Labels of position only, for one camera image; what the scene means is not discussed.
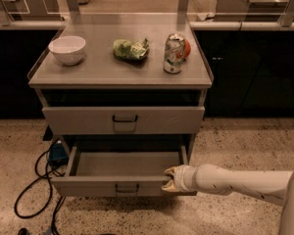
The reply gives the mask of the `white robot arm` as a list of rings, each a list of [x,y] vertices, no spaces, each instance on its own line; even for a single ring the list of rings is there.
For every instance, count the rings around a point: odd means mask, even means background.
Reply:
[[[247,195],[282,206],[278,235],[294,235],[294,171],[233,171],[213,164],[179,165],[165,170],[166,192]]]

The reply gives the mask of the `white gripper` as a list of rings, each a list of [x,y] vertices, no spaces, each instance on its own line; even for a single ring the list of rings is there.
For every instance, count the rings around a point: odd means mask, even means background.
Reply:
[[[173,178],[166,185],[162,186],[165,192],[194,192],[197,190],[196,184],[197,168],[190,165],[172,166],[165,170],[165,175]]]

